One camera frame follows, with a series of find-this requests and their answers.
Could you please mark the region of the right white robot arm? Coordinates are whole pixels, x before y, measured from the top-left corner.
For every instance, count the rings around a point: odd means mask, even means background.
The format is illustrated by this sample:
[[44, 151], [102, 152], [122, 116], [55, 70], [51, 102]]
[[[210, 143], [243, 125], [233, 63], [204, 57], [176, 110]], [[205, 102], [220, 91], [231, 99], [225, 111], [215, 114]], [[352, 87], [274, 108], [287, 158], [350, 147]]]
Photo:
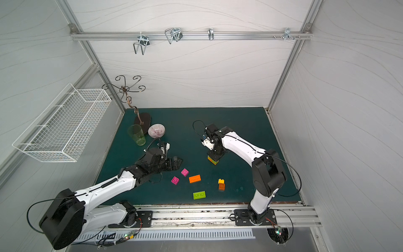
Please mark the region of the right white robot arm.
[[272, 199], [287, 181], [277, 152], [254, 146], [229, 127], [219, 129], [215, 124], [210, 124], [204, 131], [201, 142], [209, 149], [207, 154], [211, 163], [217, 164], [224, 154], [231, 151], [250, 165], [256, 191], [247, 213], [251, 224], [262, 224], [269, 213]]

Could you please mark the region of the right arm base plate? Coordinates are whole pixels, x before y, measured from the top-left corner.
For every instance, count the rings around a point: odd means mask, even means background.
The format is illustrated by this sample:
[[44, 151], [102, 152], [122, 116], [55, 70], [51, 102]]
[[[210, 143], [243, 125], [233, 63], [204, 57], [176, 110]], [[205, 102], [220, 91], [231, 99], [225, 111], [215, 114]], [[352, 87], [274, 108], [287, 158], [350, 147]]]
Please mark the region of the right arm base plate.
[[256, 214], [253, 210], [236, 209], [230, 214], [229, 219], [236, 226], [276, 226], [277, 219], [274, 210], [267, 209], [262, 214]]

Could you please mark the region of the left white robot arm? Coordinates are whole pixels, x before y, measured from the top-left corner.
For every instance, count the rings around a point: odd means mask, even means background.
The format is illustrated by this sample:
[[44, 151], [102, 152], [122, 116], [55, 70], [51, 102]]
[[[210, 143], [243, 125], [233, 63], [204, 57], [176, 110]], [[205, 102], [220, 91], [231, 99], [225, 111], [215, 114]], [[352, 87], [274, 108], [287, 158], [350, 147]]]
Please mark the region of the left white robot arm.
[[134, 165], [122, 168], [118, 175], [73, 192], [59, 192], [39, 222], [39, 227], [53, 249], [60, 250], [72, 244], [81, 234], [99, 227], [118, 225], [132, 227], [138, 215], [136, 208], [126, 200], [112, 206], [102, 203], [148, 182], [154, 174], [180, 169], [183, 159], [167, 158], [165, 150], [152, 148]]

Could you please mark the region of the orange 2x3 brick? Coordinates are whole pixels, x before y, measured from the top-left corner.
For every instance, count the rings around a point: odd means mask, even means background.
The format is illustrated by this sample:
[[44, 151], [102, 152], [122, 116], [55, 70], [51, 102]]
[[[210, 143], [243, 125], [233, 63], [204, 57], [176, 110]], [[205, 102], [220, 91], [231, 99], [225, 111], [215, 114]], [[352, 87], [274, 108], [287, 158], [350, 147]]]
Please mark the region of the orange 2x3 brick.
[[200, 181], [201, 181], [200, 175], [194, 175], [194, 176], [189, 177], [190, 184], [200, 182]]

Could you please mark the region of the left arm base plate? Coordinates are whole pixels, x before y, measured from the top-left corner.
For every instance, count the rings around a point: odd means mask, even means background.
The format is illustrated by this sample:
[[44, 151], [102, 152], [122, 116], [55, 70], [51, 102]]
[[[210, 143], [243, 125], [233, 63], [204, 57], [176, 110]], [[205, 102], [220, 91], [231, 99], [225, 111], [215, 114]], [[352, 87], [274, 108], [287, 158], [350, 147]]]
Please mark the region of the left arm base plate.
[[152, 223], [152, 211], [137, 211], [134, 215], [125, 218], [118, 224], [110, 224], [108, 228], [149, 228]]

